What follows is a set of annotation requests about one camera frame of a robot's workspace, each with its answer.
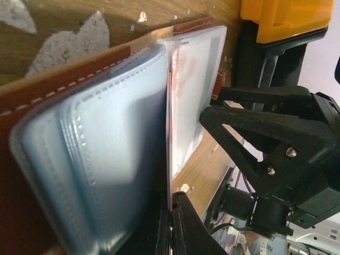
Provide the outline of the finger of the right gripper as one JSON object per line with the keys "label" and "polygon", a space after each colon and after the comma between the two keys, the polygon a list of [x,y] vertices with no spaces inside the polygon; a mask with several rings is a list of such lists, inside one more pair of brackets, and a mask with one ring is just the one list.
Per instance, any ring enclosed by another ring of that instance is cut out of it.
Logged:
{"label": "finger of the right gripper", "polygon": [[307,88],[269,87],[269,88],[226,88],[223,87],[217,99],[214,99],[209,110],[223,109],[224,101],[231,100],[236,103],[260,103],[267,105],[297,104],[303,108],[315,105],[315,99]]}
{"label": "finger of the right gripper", "polygon": [[261,196],[290,197],[334,171],[334,134],[324,122],[233,107],[207,107],[199,121]]}

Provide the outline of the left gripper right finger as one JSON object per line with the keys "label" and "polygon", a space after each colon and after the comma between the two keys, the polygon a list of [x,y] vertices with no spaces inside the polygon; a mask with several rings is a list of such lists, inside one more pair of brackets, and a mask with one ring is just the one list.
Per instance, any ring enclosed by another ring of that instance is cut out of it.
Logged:
{"label": "left gripper right finger", "polygon": [[172,195],[173,253],[225,254],[209,234],[185,192]]}

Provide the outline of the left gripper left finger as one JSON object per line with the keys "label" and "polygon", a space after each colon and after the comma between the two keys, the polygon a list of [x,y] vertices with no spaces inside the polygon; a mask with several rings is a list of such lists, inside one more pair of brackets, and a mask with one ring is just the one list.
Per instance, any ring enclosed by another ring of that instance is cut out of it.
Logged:
{"label": "left gripper left finger", "polygon": [[121,247],[121,254],[167,254],[168,232],[167,208],[149,208]]}

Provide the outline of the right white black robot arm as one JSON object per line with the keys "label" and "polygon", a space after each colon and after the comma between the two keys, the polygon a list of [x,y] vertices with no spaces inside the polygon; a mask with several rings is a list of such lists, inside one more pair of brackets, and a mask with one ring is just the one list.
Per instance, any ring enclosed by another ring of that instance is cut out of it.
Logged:
{"label": "right white black robot arm", "polygon": [[300,86],[223,88],[200,123],[253,193],[226,186],[218,209],[272,239],[339,212],[339,106]]}

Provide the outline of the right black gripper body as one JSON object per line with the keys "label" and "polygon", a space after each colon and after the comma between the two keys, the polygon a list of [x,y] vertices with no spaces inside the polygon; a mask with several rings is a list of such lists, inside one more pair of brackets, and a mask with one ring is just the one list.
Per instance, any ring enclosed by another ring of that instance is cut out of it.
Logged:
{"label": "right black gripper body", "polygon": [[339,212],[339,106],[321,93],[253,92],[250,159],[256,202],[249,224],[264,235],[292,235]]}

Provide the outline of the brown leather card holder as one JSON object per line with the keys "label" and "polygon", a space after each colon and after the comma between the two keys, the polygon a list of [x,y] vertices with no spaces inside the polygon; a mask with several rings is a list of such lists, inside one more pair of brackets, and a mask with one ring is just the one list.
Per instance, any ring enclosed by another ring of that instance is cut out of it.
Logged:
{"label": "brown leather card holder", "polygon": [[3,87],[1,254],[44,254],[55,241],[66,254],[121,254],[152,207],[168,210],[172,254],[167,47],[193,51],[196,150],[226,35],[198,19]]}

